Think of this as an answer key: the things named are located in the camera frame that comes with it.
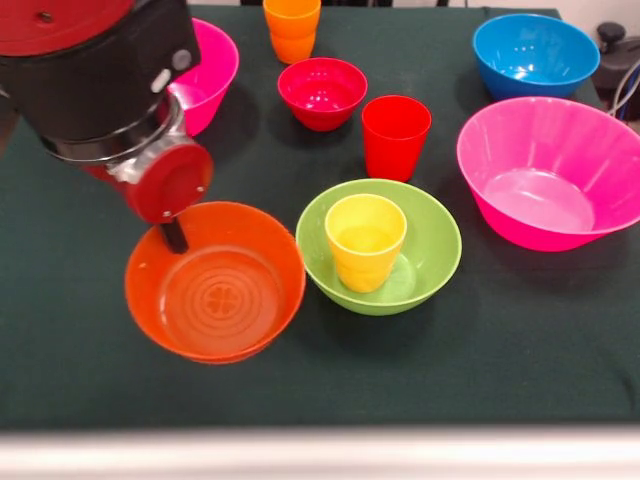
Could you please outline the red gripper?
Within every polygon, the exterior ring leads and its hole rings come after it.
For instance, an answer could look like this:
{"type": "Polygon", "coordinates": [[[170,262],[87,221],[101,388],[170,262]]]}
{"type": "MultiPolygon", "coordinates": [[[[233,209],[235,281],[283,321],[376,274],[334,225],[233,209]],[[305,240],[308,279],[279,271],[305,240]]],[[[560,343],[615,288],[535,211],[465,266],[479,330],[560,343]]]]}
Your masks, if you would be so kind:
{"type": "Polygon", "coordinates": [[[157,228],[172,253],[187,252],[187,238],[174,217],[199,201],[211,184],[213,161],[204,147],[190,143],[162,151],[142,168],[136,183],[118,180],[104,165],[85,167],[84,171],[111,185],[142,220],[159,224],[157,228]]]}

